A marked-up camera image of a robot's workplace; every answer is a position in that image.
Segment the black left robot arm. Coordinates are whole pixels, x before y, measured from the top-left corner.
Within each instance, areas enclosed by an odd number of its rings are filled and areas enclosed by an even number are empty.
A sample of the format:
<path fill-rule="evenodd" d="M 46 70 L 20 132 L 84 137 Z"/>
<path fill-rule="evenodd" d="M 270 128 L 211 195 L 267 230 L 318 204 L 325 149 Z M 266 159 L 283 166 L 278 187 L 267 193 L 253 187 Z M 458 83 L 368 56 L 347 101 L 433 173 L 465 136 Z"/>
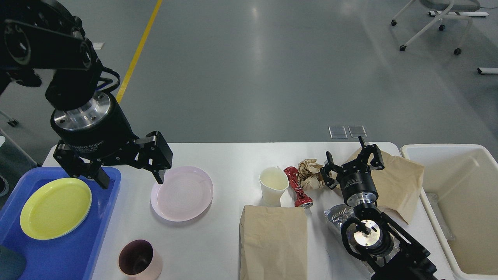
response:
<path fill-rule="evenodd" d="M 133 133 L 112 94 L 121 78 L 102 64 L 79 17 L 56 0 L 2 0 L 0 32 L 1 91 L 12 82 L 39 87 L 35 70 L 54 70 L 45 92 L 60 137 L 53 157 L 70 177 L 106 189 L 110 177 L 103 167 L 128 165 L 163 183 L 171 148 L 159 131 L 144 138 Z"/>

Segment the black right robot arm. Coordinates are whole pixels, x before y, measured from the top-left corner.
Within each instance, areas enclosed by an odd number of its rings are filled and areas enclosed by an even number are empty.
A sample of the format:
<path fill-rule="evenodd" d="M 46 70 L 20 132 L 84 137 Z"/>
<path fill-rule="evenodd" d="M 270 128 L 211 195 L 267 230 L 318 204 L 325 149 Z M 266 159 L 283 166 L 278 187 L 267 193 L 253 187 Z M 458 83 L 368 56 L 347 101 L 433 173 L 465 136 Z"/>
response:
<path fill-rule="evenodd" d="M 336 165 L 326 152 L 320 173 L 329 189 L 341 189 L 343 204 L 324 211 L 329 229 L 347 253 L 361 262 L 371 280 L 433 280 L 437 271 L 430 252 L 377 207 L 372 170 L 383 170 L 377 145 L 365 144 L 355 159 Z"/>

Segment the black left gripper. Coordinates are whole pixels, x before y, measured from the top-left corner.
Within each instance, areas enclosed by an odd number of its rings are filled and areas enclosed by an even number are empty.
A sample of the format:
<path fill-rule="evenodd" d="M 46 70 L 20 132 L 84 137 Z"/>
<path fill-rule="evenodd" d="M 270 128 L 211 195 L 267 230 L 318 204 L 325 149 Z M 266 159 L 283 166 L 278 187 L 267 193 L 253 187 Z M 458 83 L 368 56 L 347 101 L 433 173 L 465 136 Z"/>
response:
<path fill-rule="evenodd" d="M 113 94 L 96 91 L 82 108 L 55 110 L 51 126 L 64 141 L 56 145 L 55 161 L 70 177 L 94 180 L 102 189 L 108 189 L 110 178 L 101 163 L 86 163 L 80 157 L 96 159 L 113 154 L 114 166 L 147 170 L 158 184 L 164 183 L 165 171 L 172 167 L 173 151 L 162 133 L 152 131 L 139 138 Z"/>

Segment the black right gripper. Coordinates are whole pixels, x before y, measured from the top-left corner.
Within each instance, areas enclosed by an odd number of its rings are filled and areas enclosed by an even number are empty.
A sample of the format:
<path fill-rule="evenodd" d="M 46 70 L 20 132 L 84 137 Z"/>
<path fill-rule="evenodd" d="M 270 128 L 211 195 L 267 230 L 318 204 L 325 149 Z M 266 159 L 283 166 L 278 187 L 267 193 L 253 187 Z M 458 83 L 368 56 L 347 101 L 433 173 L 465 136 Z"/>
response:
<path fill-rule="evenodd" d="M 376 204 L 378 192 L 372 179 L 372 170 L 384 170 L 381 150 L 375 144 L 367 145 L 361 135 L 358 136 L 361 150 L 353 161 L 353 173 L 343 172 L 343 167 L 334 163 L 331 152 L 326 151 L 326 161 L 320 168 L 325 186 L 330 190 L 340 188 L 345 205 L 355 207 L 360 204 Z"/>

